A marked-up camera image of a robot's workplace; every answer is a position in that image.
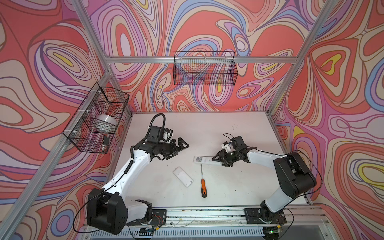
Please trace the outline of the orange handled screwdriver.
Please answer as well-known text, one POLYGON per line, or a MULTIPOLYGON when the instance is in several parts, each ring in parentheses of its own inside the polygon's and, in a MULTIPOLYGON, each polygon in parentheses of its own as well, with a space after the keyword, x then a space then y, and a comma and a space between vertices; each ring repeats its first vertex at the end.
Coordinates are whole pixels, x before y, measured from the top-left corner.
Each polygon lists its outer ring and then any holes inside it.
POLYGON ((207 187, 203 174, 203 166, 201 165, 201 194, 203 198, 207 197, 207 187))

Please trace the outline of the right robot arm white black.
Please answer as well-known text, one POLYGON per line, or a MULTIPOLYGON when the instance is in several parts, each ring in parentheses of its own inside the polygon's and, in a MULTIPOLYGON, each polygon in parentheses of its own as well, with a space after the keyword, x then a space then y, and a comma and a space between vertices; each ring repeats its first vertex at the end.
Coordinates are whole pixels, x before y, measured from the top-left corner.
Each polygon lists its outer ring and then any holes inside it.
POLYGON ((274 154, 247 146, 241 136, 231 138, 222 144, 222 149, 212 157, 223 167, 233 167, 243 161, 275 170, 279 187, 266 200, 262 201, 256 218, 264 224, 277 220, 278 214, 298 197, 317 185, 317 180, 300 154, 274 154))

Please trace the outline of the white remote control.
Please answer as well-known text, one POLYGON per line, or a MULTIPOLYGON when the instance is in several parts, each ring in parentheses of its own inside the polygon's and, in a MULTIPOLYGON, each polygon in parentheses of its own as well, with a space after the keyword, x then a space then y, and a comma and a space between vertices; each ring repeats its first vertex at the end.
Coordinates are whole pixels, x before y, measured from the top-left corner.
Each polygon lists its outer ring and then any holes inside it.
POLYGON ((221 165, 221 162, 213 161, 213 157, 206 157, 206 156, 194 156, 193 163, 199 164, 199 165, 214 165, 214 166, 221 165))

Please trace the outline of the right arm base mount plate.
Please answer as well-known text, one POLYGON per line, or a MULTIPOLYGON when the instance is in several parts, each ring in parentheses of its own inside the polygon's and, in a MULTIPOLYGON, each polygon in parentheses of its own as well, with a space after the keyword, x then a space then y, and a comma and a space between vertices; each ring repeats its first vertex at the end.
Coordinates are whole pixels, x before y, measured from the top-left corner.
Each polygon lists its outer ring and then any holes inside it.
POLYGON ((287 223, 283 210, 272 213, 268 208, 245 208, 243 216, 247 224, 284 225, 287 223))

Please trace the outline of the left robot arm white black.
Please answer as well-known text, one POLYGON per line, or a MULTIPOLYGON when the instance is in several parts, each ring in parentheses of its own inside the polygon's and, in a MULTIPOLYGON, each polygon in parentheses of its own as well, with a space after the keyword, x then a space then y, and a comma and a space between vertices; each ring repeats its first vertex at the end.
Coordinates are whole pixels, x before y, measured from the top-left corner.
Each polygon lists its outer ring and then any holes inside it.
POLYGON ((144 200, 125 200, 124 193, 153 158, 168 160, 190 145, 182 138, 168 142, 140 141, 131 147, 131 158, 101 189, 93 189, 86 203, 87 225, 119 234, 126 224, 151 224, 153 205, 144 200))

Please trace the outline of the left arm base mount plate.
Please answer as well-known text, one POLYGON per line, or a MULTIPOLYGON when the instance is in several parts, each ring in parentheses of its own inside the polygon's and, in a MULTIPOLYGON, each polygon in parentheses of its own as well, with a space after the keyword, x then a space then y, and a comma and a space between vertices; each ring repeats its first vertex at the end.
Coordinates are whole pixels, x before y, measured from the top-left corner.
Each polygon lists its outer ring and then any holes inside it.
POLYGON ((162 226, 166 224, 166 217, 166 209, 154 209, 148 216, 126 223, 126 226, 162 226))

